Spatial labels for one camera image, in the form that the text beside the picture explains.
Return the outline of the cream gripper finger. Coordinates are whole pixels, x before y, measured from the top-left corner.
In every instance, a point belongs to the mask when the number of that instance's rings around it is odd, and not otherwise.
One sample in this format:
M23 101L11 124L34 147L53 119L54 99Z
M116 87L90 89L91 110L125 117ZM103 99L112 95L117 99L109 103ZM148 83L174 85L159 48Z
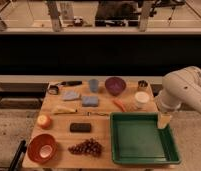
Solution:
M172 118L172 116L170 114L159 113L157 127L159 129L164 129L171 121L171 118Z

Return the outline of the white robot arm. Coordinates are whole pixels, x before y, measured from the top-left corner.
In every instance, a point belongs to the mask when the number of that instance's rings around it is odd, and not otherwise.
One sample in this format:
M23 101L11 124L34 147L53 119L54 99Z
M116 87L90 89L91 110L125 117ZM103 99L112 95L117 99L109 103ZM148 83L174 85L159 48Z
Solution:
M155 97L159 110L157 127L164 129L171 121L171 112L182 103L201 114L201 69L195 66L170 72L162 78L163 89Z

